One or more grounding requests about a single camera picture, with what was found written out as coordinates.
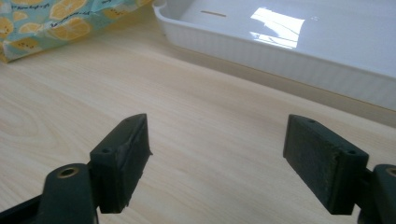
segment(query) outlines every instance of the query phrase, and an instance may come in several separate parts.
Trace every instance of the wooden table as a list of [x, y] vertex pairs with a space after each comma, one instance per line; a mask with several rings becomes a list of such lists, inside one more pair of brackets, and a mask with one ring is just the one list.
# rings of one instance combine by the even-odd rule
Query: wooden table
[[122, 119], [147, 113], [154, 156], [130, 206], [101, 223], [356, 223], [359, 208], [329, 215], [282, 158], [288, 115], [298, 114], [368, 152], [369, 168], [395, 164], [396, 113], [349, 102], [175, 48], [143, 7], [90, 38], [0, 64], [0, 210], [40, 194], [53, 169], [88, 162]]

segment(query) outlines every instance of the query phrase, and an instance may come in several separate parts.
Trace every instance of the screw hole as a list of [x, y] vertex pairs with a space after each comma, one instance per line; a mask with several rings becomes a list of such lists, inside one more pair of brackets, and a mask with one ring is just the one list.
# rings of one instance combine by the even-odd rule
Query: screw hole
[[396, 168], [391, 167], [387, 169], [388, 174], [392, 175], [393, 177], [396, 177]]
[[78, 173], [77, 167], [67, 167], [58, 173], [58, 178], [67, 178]]

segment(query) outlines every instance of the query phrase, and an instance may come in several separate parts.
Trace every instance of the white plastic container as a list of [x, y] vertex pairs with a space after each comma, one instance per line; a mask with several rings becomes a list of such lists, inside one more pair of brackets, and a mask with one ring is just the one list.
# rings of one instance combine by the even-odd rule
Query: white plastic container
[[393, 0], [156, 0], [168, 40], [396, 110]]

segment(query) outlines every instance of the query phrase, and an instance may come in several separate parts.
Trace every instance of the light wood surface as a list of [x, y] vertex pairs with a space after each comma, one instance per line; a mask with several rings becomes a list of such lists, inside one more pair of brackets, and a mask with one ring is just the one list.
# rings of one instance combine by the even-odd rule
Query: light wood surface
[[[101, 223], [356, 223], [359, 208], [329, 215], [282, 158], [288, 114], [365, 150], [369, 168], [396, 163], [395, 128], [265, 80], [300, 85], [172, 47], [150, 6], [93, 37], [0, 64], [0, 210], [40, 194], [53, 169], [88, 162], [122, 119], [147, 113], [154, 156], [130, 206]], [[328, 94], [314, 98], [338, 99]], [[357, 110], [348, 102], [332, 105]], [[385, 114], [378, 120], [396, 123]]]

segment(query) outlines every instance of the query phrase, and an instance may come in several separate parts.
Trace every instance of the yellow patterned box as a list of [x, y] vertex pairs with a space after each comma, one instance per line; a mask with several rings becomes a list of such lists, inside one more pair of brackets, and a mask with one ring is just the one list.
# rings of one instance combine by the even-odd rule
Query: yellow patterned box
[[0, 60], [55, 48], [108, 26], [149, 0], [0, 0]]

